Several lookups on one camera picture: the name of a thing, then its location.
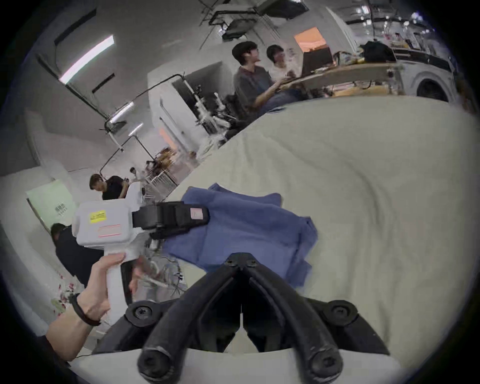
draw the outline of bed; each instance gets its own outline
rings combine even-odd
[[[278,192],[319,240],[304,296],[354,303],[405,369],[447,335],[476,269],[477,120],[412,96],[317,99],[268,113],[194,170],[189,186]],[[204,272],[183,263],[187,284]]]

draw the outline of blue cloth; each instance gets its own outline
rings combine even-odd
[[[248,252],[292,286],[302,286],[311,269],[304,259],[318,234],[309,217],[281,208],[281,199],[278,193],[241,195],[218,184],[208,190],[190,187],[182,201],[206,206],[210,222],[167,239],[163,249],[207,272],[232,253]]]

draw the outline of orange screen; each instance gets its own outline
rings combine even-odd
[[[328,46],[317,27],[300,32],[298,35],[295,35],[295,40],[303,52],[326,48]]]

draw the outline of human hand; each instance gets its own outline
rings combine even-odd
[[[103,256],[93,264],[87,287],[77,297],[78,305],[89,319],[99,321],[110,309],[107,295],[107,270],[120,264],[124,258],[125,253],[112,253]]]
[[[151,274],[151,272],[152,268],[150,262],[145,259],[145,257],[140,256],[135,262],[135,267],[133,267],[132,271],[132,280],[128,285],[128,288],[130,289],[130,291],[132,291],[133,295],[137,293],[138,280],[140,280],[145,273],[149,275]]]

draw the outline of man in gray shirt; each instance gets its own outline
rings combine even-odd
[[[235,93],[252,120],[275,107],[301,100],[293,90],[278,92],[289,78],[273,82],[265,68],[255,65],[260,59],[254,42],[237,44],[232,49],[232,55],[241,65],[233,77]]]

